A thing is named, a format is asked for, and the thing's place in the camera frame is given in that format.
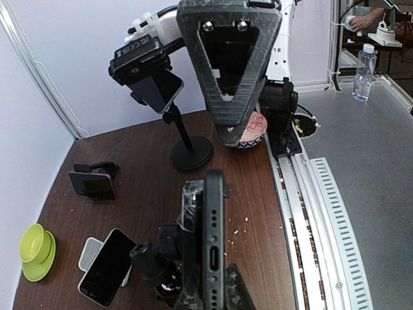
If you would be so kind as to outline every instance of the brown tabletop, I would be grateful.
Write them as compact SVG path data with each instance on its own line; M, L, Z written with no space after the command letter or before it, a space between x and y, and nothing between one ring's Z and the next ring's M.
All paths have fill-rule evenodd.
M283 224L265 145L252 150L222 147L206 112L188 114L184 122L190 134L211 139L215 147L212 162L190 174L176 172L169 162L179 136L173 125L162 121L74 143L39 219L56 238L54 265L38 283L22 275L14 309L102 309L77 291L83 275L77 263L86 239L104 240L117 227L137 243L156 242L158 227L180 213L185 182L201 179L207 169L223 170L232 190L225 215L226 239L230 240L227 263L238 264L257 309L295 309ZM99 203L76 196L68 177L73 163L105 160L121 168L115 178L118 199ZM169 309L149 297L136 267L111 308Z

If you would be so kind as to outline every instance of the smartphone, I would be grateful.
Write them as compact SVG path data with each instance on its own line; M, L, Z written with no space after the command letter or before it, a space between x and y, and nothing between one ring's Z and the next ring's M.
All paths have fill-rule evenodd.
M184 87L182 79L164 69L133 85L133 98L138 98L159 114L165 113Z
M204 310L225 308L224 176L205 174L203 193L203 301Z
M136 246L119 229L110 231L77 289L102 307L109 307L132 265L129 256Z
M115 200L116 194L109 174L69 172L75 193L95 199Z

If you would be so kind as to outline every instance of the green bowl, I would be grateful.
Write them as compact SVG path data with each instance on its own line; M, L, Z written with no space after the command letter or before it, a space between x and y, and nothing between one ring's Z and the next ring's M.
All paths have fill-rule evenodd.
M40 264L50 252L50 237L42 225L34 224L20 241L20 258L24 263Z

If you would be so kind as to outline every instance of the screw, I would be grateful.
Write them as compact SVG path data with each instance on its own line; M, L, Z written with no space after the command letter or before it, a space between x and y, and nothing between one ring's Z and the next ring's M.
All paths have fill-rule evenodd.
M211 32L214 29L214 24L212 24L210 21L207 21L202 25L202 29L205 32Z
M237 29L240 32L245 32L248 30L248 24L244 21L240 21L237 25Z

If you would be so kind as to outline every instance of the water bottle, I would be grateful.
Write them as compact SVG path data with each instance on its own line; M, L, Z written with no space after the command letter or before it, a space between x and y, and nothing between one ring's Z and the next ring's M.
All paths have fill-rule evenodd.
M374 76L374 68L376 67L376 58L374 46L364 44L363 50L359 53L359 63L353 88L353 97L358 101L366 102L368 100Z

